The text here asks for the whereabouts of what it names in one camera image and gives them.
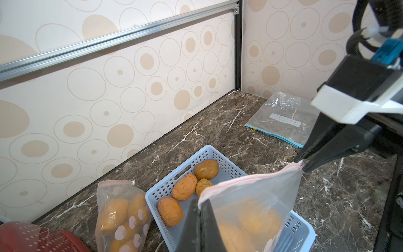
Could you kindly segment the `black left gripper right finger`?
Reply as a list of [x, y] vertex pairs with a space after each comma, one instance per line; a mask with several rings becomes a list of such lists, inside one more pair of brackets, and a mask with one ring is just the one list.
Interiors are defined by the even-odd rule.
[[210, 200], [200, 209], [200, 241], [202, 252], [227, 252], [222, 241]]

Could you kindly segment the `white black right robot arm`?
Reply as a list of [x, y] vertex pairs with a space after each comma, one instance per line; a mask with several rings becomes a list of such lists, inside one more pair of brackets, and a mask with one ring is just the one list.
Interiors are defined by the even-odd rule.
[[367, 149], [403, 151], [403, 3], [358, 1], [352, 26], [346, 56], [311, 102], [320, 114], [295, 157], [304, 172]]

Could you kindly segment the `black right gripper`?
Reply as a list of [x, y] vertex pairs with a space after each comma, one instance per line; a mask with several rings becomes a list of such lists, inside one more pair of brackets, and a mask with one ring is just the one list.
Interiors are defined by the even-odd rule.
[[366, 150], [383, 158], [402, 155], [403, 124], [385, 115], [371, 113], [358, 124], [343, 127], [343, 124], [320, 112], [307, 142], [294, 162], [315, 154], [302, 169], [311, 172], [330, 161]]

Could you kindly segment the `clear zipper bag blue strip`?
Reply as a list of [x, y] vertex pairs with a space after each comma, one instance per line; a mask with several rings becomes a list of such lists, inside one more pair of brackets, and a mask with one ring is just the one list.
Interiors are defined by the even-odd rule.
[[273, 94], [245, 126], [303, 148], [320, 111], [309, 100], [285, 92]]

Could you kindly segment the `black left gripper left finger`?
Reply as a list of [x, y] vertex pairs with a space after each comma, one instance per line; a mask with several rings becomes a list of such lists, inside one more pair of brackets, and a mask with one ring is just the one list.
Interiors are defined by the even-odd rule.
[[197, 201], [191, 201], [176, 252], [201, 252], [200, 224]]

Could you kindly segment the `clear zipper bag pink strip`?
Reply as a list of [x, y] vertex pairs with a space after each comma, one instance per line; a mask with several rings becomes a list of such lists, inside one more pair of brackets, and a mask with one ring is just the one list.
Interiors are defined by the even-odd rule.
[[143, 190], [133, 181], [102, 181], [97, 188], [97, 207], [97, 251], [142, 251], [153, 220]]
[[198, 207], [210, 203], [228, 252], [271, 252], [294, 207], [303, 164], [242, 176], [203, 190]]

